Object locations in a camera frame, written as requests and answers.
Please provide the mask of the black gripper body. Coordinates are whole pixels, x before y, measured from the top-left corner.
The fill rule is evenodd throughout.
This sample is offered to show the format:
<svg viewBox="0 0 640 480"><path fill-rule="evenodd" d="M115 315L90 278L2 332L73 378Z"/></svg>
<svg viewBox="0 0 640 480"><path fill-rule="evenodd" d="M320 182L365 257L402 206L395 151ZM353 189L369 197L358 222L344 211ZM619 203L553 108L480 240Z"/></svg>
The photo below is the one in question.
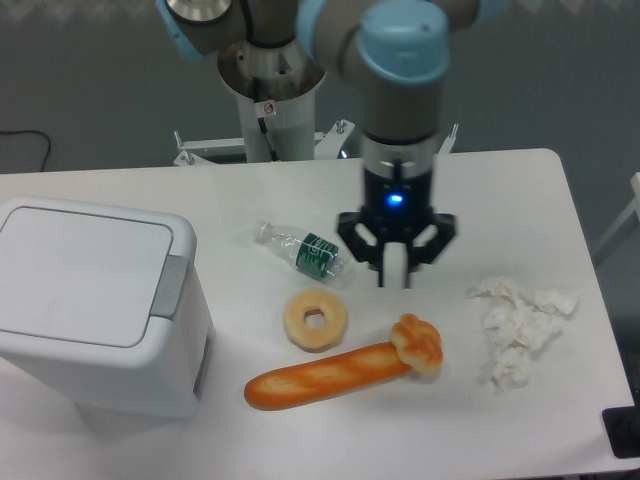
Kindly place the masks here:
<svg viewBox="0 0 640 480"><path fill-rule="evenodd" d="M364 205L361 211L384 219L392 231L392 241L402 243L403 231L417 227L420 220L430 217L433 171L409 179L393 179L365 169Z"/></svg>

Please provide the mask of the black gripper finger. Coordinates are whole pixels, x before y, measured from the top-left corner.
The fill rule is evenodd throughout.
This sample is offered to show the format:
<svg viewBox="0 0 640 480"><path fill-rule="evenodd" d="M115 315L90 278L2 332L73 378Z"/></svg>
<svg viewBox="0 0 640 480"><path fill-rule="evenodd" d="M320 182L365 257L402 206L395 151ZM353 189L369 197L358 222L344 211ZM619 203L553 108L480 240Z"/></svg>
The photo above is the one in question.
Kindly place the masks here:
<svg viewBox="0 0 640 480"><path fill-rule="evenodd" d="M357 231L362 225L374 237L374 243L369 244ZM337 217L337 233L359 263L367 263L369 268L378 275L377 286L385 284L384 250L387 243L392 241L392 231L384 219L371 217L364 211L341 212Z"/></svg>
<svg viewBox="0 0 640 480"><path fill-rule="evenodd" d="M434 232L430 239L417 243L416 238L429 227ZM417 227L407 227L403 231L402 243L406 250L405 289L411 287L411 275L423 264L433 264L457 233L457 218L452 214L432 213L428 219L420 220Z"/></svg>

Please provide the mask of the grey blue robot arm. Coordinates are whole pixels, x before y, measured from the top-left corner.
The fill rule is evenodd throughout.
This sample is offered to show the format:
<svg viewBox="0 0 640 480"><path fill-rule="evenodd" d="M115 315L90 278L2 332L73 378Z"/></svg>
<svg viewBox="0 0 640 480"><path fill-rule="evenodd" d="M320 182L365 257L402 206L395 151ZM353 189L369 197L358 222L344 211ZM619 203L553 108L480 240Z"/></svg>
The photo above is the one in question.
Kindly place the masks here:
<svg viewBox="0 0 640 480"><path fill-rule="evenodd" d="M338 216L354 258L384 269L390 243L406 269L436 260L456 233L435 212L437 151L449 36L501 9L498 1L160 1L181 53L218 57L234 92L251 162L298 160L314 152L314 93L327 73L359 95L363 203Z"/></svg>

